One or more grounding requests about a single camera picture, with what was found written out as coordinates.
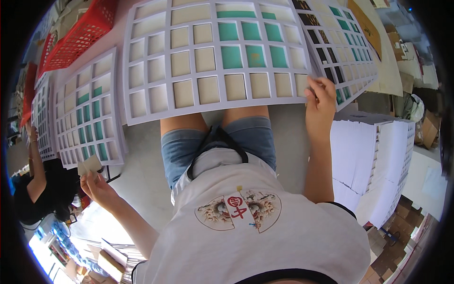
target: black cable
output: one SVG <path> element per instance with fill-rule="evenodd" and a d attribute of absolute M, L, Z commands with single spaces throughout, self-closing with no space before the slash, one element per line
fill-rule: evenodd
<path fill-rule="evenodd" d="M 41 219 L 41 221 L 39 222 L 39 224 L 38 224 L 34 229 L 26 228 L 26 227 L 24 227 L 24 226 L 22 226 L 22 228 L 25 229 L 25 230 L 29 230 L 29 231 L 35 231 L 35 230 L 41 225 L 41 223 L 44 221 L 44 219 L 45 219 L 47 216 L 51 215 L 51 214 L 54 214 L 54 215 L 55 215 L 55 212 L 49 213 L 49 214 L 47 214 L 46 216 L 44 216 L 44 217 Z M 64 224 L 66 225 L 66 227 L 68 228 L 69 236 L 66 236 L 66 237 L 69 238 L 69 237 L 71 237 L 71 230 L 69 229 L 69 226 L 68 226 L 68 224 L 66 224 L 66 222 L 63 222 L 63 223 L 64 223 Z"/>
<path fill-rule="evenodd" d="M 21 226 L 22 226 L 22 228 L 25 229 L 25 230 L 34 231 L 34 230 L 36 230 L 36 229 L 41 225 L 41 223 L 44 221 L 44 218 L 46 218 L 47 216 L 49 216 L 49 214 L 47 214 L 46 216 L 44 216 L 44 217 L 41 219 L 41 221 L 39 222 L 38 226 L 36 226 L 34 229 L 26 228 L 26 227 L 24 227 L 24 226 L 22 226 L 22 225 L 21 225 Z"/>

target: floor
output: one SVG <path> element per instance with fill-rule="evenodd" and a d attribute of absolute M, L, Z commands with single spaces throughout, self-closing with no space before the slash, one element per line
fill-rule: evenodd
<path fill-rule="evenodd" d="M 269 112 L 276 147 L 277 178 L 285 190 L 301 193 L 309 157 L 305 106 L 272 105 Z M 203 117 L 210 125 L 219 121 L 222 113 L 208 112 Z M 161 157 L 159 121 L 125 126 L 124 134 L 129 153 L 121 177 L 110 184 L 147 222 L 162 230 L 172 218 L 173 206 Z"/>

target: person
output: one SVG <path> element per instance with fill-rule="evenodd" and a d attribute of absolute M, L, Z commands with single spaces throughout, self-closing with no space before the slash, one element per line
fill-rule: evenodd
<path fill-rule="evenodd" d="M 172 220 L 161 234 L 104 179 L 81 178 L 142 255 L 133 283 L 358 283 L 370 264 L 365 230 L 334 202 L 330 130 L 336 90 L 311 79 L 306 128 L 311 144 L 304 193 L 276 179 L 267 106 L 225 110 L 209 130 L 201 114 L 161 120 Z"/>
<path fill-rule="evenodd" d="M 59 221 L 69 220 L 68 206 L 80 189 L 77 169 L 66 170 L 60 159 L 43 162 L 39 154 L 38 131 L 27 122 L 30 137 L 30 172 L 12 180 L 15 188 L 13 200 L 19 220 L 33 225 L 50 213 Z"/>

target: black shirt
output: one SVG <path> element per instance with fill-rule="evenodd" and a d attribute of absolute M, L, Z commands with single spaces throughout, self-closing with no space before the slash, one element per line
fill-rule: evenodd
<path fill-rule="evenodd" d="M 60 221 L 69 219 L 68 206 L 73 202 L 74 196 L 80 188 L 77 168 L 67 170 L 63 168 L 60 159 L 45 161 L 46 188 L 35 203 L 27 191 L 27 185 L 33 177 L 25 174 L 20 180 L 14 182 L 14 202 L 19 220 L 25 225 L 33 225 L 48 214 L 55 211 L 55 216 Z"/>

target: stack of paper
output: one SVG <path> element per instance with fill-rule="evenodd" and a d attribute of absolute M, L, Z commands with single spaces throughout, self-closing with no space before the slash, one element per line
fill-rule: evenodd
<path fill-rule="evenodd" d="M 415 123 L 388 115 L 340 112 L 331 128 L 335 201 L 361 225 L 380 227 L 399 201 L 410 165 Z"/>

